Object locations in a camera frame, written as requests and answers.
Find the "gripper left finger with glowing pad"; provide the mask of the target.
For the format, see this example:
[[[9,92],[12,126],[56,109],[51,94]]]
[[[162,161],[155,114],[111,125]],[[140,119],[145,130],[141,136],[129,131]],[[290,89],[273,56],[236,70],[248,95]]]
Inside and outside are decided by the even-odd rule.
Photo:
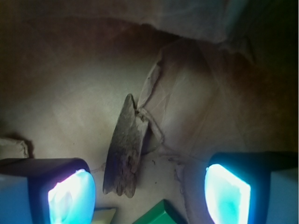
[[[90,224],[96,186],[80,158],[0,161],[2,224]]]

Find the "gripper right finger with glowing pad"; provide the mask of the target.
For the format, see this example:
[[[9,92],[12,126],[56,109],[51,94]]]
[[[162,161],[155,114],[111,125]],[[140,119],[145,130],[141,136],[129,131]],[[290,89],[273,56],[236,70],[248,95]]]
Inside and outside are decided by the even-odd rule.
[[[299,158],[296,152],[216,153],[204,193],[215,224],[297,224]]]

